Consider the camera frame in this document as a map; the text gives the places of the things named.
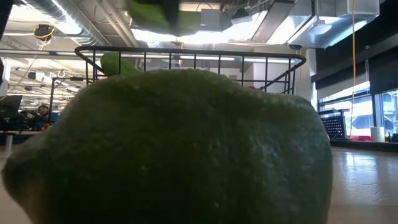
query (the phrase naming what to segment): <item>ceiling light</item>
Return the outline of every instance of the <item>ceiling light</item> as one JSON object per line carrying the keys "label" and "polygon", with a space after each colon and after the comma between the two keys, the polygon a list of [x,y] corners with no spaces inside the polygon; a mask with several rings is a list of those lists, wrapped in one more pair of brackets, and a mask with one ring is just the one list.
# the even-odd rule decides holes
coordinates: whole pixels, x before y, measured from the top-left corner
{"label": "ceiling light", "polygon": [[310,16],[288,16],[275,30],[267,44],[284,44],[300,29]]}
{"label": "ceiling light", "polygon": [[213,3],[213,2],[207,2],[207,3],[181,2],[180,3],[181,11],[197,12],[197,11],[201,11],[202,9],[219,9],[219,8],[220,8],[220,3]]}
{"label": "ceiling light", "polygon": [[[193,60],[194,56],[180,56],[181,59]],[[218,60],[218,57],[197,56],[197,60]],[[232,57],[221,57],[222,61],[234,61]]]}
{"label": "ceiling light", "polygon": [[[262,58],[245,58],[244,61],[245,62],[253,62],[253,63],[266,63],[267,62],[266,59],[262,59]],[[290,62],[291,62],[291,64],[296,63],[295,60],[291,60]],[[289,63],[289,60],[288,59],[268,59],[268,63]]]}
{"label": "ceiling light", "polygon": [[192,35],[176,37],[170,34],[158,34],[147,30],[131,29],[131,31],[137,40],[147,43],[179,41],[184,44],[219,44],[229,40],[250,39],[257,31],[266,14],[267,11],[259,12],[251,16],[249,21],[237,23],[223,32],[198,31]]}
{"label": "ceiling light", "polygon": [[64,83],[64,82],[61,82],[61,81],[59,81],[59,80],[56,80],[55,82],[58,83],[58,84],[61,84],[61,85],[63,85],[63,86],[69,86],[69,84]]}
{"label": "ceiling light", "polygon": [[[8,96],[37,96],[37,97],[50,97],[51,94],[45,94],[45,93],[8,93]],[[73,94],[54,94],[54,97],[72,97],[75,96]]]}
{"label": "ceiling light", "polygon": [[267,42],[285,21],[294,6],[295,1],[275,0],[252,40]]}
{"label": "ceiling light", "polygon": [[74,92],[79,92],[79,88],[75,88],[75,87],[70,87],[70,88],[67,88],[67,90],[70,90],[70,91],[74,91]]}
{"label": "ceiling light", "polygon": [[333,24],[339,21],[341,18],[331,17],[331,16],[320,16],[319,19],[325,21],[326,24]]}
{"label": "ceiling light", "polygon": [[302,28],[300,28],[288,41],[288,44],[291,44],[293,41],[295,41],[298,37],[300,37],[304,31],[306,31],[315,21],[317,20],[317,17],[312,17]]}
{"label": "ceiling light", "polygon": [[312,24],[308,34],[310,35],[322,35],[331,29],[331,24],[326,24],[323,20],[317,20]]}
{"label": "ceiling light", "polygon": [[158,43],[176,41],[176,37],[170,34],[158,34],[155,32],[139,29],[131,29],[131,31],[137,40],[142,40],[145,42]]}

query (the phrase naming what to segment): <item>yellow cable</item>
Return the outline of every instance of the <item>yellow cable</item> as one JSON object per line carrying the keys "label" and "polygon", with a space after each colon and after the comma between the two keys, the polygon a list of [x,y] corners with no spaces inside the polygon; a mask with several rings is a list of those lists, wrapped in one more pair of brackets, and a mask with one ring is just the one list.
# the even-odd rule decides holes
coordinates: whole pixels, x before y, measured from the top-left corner
{"label": "yellow cable", "polygon": [[54,30],[55,30],[55,29],[52,29],[51,32],[50,32],[49,34],[47,34],[47,35],[44,35],[44,36],[37,36],[37,35],[35,35],[36,29],[34,29],[34,30],[33,30],[33,35],[34,35],[36,38],[38,38],[38,39],[46,38],[46,40],[47,40],[47,37],[51,36],[51,35],[54,33]]}
{"label": "yellow cable", "polygon": [[356,78],[356,58],[355,58],[355,0],[353,0],[353,99],[351,103],[351,125],[349,128],[349,138],[353,132],[353,111],[354,111],[354,91],[355,91],[355,78]]}

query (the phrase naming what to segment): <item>ceiling duct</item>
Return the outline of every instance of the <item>ceiling duct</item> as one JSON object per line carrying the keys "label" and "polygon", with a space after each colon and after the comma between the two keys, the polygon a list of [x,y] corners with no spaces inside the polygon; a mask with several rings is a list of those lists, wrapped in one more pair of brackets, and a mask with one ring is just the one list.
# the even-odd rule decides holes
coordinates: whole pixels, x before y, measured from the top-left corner
{"label": "ceiling duct", "polygon": [[267,42],[289,15],[296,1],[275,0],[254,34],[252,41]]}
{"label": "ceiling duct", "polygon": [[[299,7],[310,0],[299,0],[293,11],[302,13]],[[317,16],[307,22],[287,41],[288,44],[310,48],[326,48],[337,44],[353,33],[353,0],[318,0],[312,4]],[[379,0],[356,1],[354,13],[355,31],[373,21],[380,13]]]}
{"label": "ceiling duct", "polygon": [[63,32],[70,35],[81,35],[73,40],[80,45],[109,46],[109,42],[101,35],[87,17],[70,0],[21,0],[32,9],[48,16],[50,22]]}

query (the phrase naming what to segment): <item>black wire basket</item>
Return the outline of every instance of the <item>black wire basket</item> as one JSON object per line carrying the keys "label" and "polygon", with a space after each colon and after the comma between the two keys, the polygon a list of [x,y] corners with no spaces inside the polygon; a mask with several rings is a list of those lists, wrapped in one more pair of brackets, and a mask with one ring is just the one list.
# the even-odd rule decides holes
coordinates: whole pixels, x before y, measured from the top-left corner
{"label": "black wire basket", "polygon": [[[281,94],[294,94],[296,69],[302,66],[307,59],[303,55],[295,54],[272,54],[259,52],[232,52],[220,50],[191,50],[191,49],[154,49],[154,48],[134,48],[134,47],[100,47],[100,46],[81,46],[75,49],[77,56],[86,62],[85,77],[71,77],[59,78],[55,77],[52,80],[51,98],[50,98],[50,112],[53,105],[53,93],[56,88],[55,82],[57,80],[70,81],[86,81],[86,85],[99,80],[102,77],[107,77],[104,70],[98,65],[97,61],[104,53],[113,53],[119,56],[119,73],[121,73],[122,58],[134,59],[135,62],[140,63],[140,68],[144,72],[148,69],[148,61],[153,59],[161,59],[163,62],[168,61],[169,66],[163,69],[175,69],[172,65],[176,60],[189,60],[193,69],[200,69],[198,61],[211,61],[216,63],[218,68],[214,72],[221,73],[222,63],[227,60],[233,63],[240,63],[241,78],[235,79],[242,86],[245,83],[261,83],[260,89],[267,91],[267,89],[275,83],[284,85]],[[269,79],[269,64],[275,60],[284,60],[287,62],[287,70],[276,78]],[[249,79],[245,78],[245,65],[248,63],[262,63],[265,65],[264,78]],[[89,66],[93,67],[92,75],[89,74]]]}

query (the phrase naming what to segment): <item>computer monitor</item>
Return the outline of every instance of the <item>computer monitor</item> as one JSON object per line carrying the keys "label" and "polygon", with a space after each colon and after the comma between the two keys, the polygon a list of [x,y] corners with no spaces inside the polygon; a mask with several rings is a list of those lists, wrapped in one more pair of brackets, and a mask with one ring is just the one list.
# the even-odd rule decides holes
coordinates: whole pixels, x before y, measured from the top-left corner
{"label": "computer monitor", "polygon": [[0,117],[16,118],[21,105],[22,96],[6,96],[0,100]]}

